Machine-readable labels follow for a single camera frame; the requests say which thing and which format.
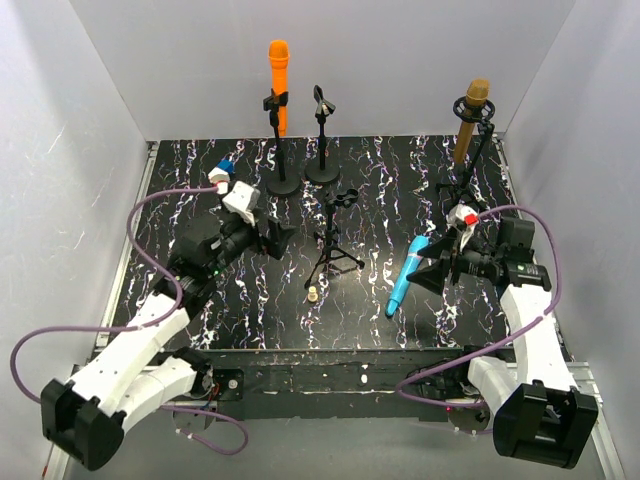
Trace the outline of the round-base mic stand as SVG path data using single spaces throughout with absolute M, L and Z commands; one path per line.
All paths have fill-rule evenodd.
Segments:
M 325 134 L 325 124 L 329 116 L 335 112 L 335 105 L 326 100 L 322 88 L 315 85 L 313 96 L 317 103 L 315 118 L 319 126 L 317 137 L 317 160 L 309 161 L 305 167 L 305 177 L 313 185 L 330 185 L 338 180 L 340 167 L 338 165 L 327 164 L 327 137 Z
M 285 153 L 281 144 L 279 133 L 280 109 L 286 107 L 288 103 L 288 92 L 277 94 L 274 89 L 271 94 L 263 100 L 263 110 L 269 113 L 269 123 L 273 129 L 275 138 L 275 161 L 277 174 L 267 181 L 266 188 L 270 195 L 277 198 L 288 198 L 299 192 L 301 180 L 299 177 L 288 177 L 285 168 Z

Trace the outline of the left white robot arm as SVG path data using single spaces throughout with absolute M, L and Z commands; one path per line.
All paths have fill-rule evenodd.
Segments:
M 164 403 L 204 395 L 214 384 L 211 363 L 184 347 L 150 373 L 144 368 L 165 344 L 203 310 L 216 291 L 218 275 L 250 249 L 281 259 L 294 228 L 276 218 L 268 233 L 236 213 L 192 219 L 176 240 L 167 269 L 179 282 L 156 282 L 129 332 L 109 345 L 67 381 L 51 380 L 41 391 L 45 438 L 89 471 L 107 464 L 125 434 Z

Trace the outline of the gold microphone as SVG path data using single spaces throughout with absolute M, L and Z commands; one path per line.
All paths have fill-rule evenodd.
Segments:
M 461 101 L 454 104 L 454 113 L 461 120 L 453 156 L 456 166 L 464 163 L 475 124 L 481 117 L 482 110 L 489 97 L 489 92 L 489 80 L 486 78 L 476 78 L 471 81 Z

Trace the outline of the orange microphone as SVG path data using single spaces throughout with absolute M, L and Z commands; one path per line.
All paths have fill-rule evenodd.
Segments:
M 269 45 L 268 58 L 272 73 L 272 89 L 280 96 L 288 92 L 287 68 L 290 60 L 288 43 L 285 40 L 276 39 Z M 279 134 L 285 136 L 287 131 L 287 107 L 280 106 L 279 112 Z

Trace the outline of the blue microphone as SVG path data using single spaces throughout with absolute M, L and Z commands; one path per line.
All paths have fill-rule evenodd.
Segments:
M 387 318 L 392 318 L 403 303 L 410 286 L 407 276 L 418 269 L 423 259 L 419 254 L 419 251 L 426 248 L 428 245 L 429 239 L 422 235 L 416 236 L 410 243 L 405 262 L 400 270 L 396 282 L 394 283 L 392 292 L 385 307 L 385 315 Z

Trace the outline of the tripod clip stand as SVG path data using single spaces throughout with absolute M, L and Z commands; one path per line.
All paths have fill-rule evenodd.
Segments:
M 358 269 L 363 269 L 365 262 L 339 246 L 339 227 L 334 222 L 336 211 L 339 208 L 349 208 L 355 205 L 359 199 L 359 192 L 356 189 L 347 189 L 344 193 L 328 194 L 325 198 L 324 208 L 326 214 L 326 226 L 323 234 L 315 232 L 313 237 L 316 241 L 322 242 L 321 255 L 315 263 L 311 274 L 304 283 L 304 288 L 309 289 L 312 285 L 314 275 L 318 269 L 329 273 L 331 270 L 338 271 L 335 262 L 348 259 L 355 263 Z

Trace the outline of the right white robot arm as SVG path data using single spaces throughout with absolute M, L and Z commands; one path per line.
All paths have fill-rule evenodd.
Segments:
M 481 214 L 453 209 L 445 234 L 422 244 L 417 254 L 431 265 L 410 270 L 406 280 L 435 294 L 463 275 L 484 279 L 496 290 L 509 335 L 490 346 L 467 347 L 461 356 L 428 367 L 401 381 L 440 389 L 418 395 L 424 403 L 489 414 L 494 448 L 503 457 L 563 469 L 574 468 L 598 419 L 594 396 L 580 391 L 564 359 L 552 312 L 560 298 L 560 278 L 535 262 L 535 225 L 504 217 L 495 243 L 476 244 Z

